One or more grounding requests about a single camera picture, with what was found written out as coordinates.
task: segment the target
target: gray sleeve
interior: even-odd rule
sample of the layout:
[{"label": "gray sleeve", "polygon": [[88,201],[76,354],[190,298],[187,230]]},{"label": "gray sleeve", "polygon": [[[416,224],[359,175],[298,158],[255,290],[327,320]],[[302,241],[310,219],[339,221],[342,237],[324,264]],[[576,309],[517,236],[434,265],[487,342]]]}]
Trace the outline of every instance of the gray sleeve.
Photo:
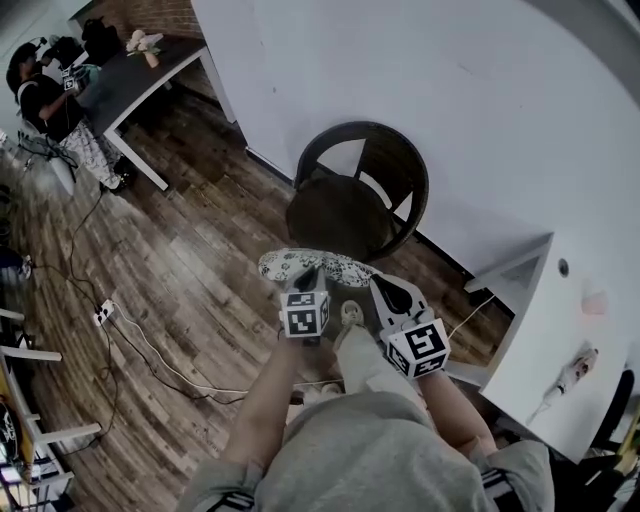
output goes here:
[{"label": "gray sleeve", "polygon": [[499,474],[515,491],[523,510],[553,512],[553,480],[549,466],[549,451],[544,444],[521,441],[487,457],[474,453],[472,462],[482,472],[485,490],[491,485],[491,480]]},{"label": "gray sleeve", "polygon": [[207,512],[211,508],[220,512],[253,510],[253,495],[261,478],[262,470],[257,466],[207,460],[198,466],[176,512]]}]

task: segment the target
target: power strip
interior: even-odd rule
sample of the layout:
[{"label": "power strip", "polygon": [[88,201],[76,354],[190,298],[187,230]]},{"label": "power strip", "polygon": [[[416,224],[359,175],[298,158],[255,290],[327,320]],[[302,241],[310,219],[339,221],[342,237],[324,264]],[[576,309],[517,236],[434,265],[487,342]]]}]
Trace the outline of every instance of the power strip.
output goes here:
[{"label": "power strip", "polygon": [[115,307],[113,305],[113,301],[111,299],[105,300],[104,304],[100,308],[100,312],[93,315],[93,323],[96,324],[96,327],[101,327],[114,311]]}]

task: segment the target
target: chair seat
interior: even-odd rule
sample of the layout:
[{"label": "chair seat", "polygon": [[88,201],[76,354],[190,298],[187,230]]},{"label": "chair seat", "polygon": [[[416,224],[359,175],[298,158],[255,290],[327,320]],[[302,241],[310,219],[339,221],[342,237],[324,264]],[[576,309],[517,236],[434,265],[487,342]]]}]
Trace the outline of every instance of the chair seat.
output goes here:
[{"label": "chair seat", "polygon": [[390,213],[366,183],[332,175],[303,184],[287,209],[289,236],[301,247],[365,260],[389,237]]}]

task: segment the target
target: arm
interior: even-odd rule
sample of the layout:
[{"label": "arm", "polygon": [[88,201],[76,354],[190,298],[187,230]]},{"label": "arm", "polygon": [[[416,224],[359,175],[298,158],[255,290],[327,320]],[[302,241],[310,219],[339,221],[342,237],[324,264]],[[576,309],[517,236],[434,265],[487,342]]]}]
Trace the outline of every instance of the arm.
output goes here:
[{"label": "arm", "polygon": [[301,350],[298,340],[278,341],[242,403],[222,460],[269,467],[282,446]]},{"label": "arm", "polygon": [[67,98],[73,96],[73,94],[73,89],[69,89],[68,91],[64,91],[60,96],[58,96],[58,98],[51,105],[44,105],[40,109],[40,112],[38,112],[40,119],[42,119],[43,121],[48,121],[51,116],[65,104]]},{"label": "arm", "polygon": [[440,436],[449,445],[466,457],[476,443],[485,455],[497,451],[482,416],[444,371],[420,377],[418,385]]}]

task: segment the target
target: brick wall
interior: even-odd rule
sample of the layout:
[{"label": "brick wall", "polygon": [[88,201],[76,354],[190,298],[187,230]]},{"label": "brick wall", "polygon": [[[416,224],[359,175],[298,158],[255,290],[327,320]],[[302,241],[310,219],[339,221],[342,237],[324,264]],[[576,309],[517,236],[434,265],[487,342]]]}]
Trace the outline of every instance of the brick wall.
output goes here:
[{"label": "brick wall", "polygon": [[[104,17],[105,25],[116,27],[123,42],[136,29],[144,30],[147,34],[162,32],[167,35],[203,38],[190,0],[94,0],[77,20],[80,26],[84,26],[86,20],[100,16]],[[175,79],[190,89],[215,98],[199,62],[185,68]]]}]

